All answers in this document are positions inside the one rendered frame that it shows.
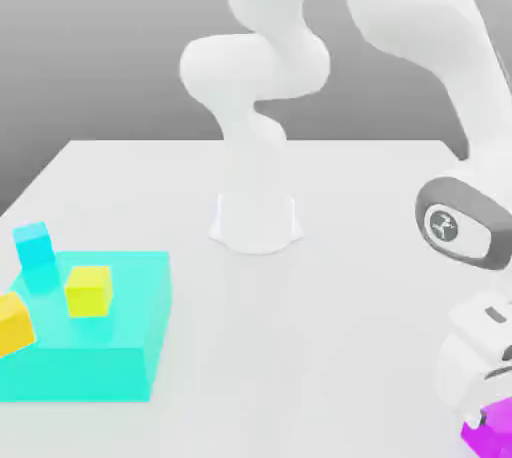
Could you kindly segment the small cyan cube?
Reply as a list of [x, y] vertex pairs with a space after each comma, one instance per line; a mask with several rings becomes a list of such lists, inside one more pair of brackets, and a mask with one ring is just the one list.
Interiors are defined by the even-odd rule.
[[16, 227], [12, 235], [27, 289], [42, 295], [58, 287], [56, 254], [46, 224], [40, 221]]

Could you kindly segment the small magenta cube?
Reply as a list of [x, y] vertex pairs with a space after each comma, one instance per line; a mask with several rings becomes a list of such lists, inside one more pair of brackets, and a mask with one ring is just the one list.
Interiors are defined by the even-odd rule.
[[484, 407], [478, 427], [465, 423], [460, 436], [478, 458], [512, 458], [512, 397]]

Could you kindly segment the small orange cube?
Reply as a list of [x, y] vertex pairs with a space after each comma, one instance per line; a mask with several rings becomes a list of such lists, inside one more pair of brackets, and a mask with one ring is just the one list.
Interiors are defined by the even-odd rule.
[[15, 291], [0, 296], [0, 358], [36, 341], [30, 312]]

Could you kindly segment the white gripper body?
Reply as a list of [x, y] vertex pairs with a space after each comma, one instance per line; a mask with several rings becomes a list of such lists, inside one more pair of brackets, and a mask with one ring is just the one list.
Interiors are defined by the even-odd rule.
[[440, 347], [434, 385], [462, 423], [478, 426], [485, 407], [512, 397], [512, 363], [492, 362], [452, 333]]

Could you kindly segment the large turquoise box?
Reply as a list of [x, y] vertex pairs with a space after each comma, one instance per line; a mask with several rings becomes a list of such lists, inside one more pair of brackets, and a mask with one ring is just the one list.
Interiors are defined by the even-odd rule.
[[[65, 282], [77, 266], [107, 266], [107, 316], [72, 318]], [[0, 358], [0, 402], [145, 402], [150, 399], [172, 303], [165, 251], [61, 251], [10, 284], [26, 304], [34, 344]]]

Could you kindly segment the small yellow cube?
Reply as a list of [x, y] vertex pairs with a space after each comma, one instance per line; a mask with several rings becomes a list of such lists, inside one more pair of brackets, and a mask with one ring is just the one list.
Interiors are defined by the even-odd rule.
[[71, 318], [106, 317], [113, 299], [109, 266], [74, 266], [64, 286]]

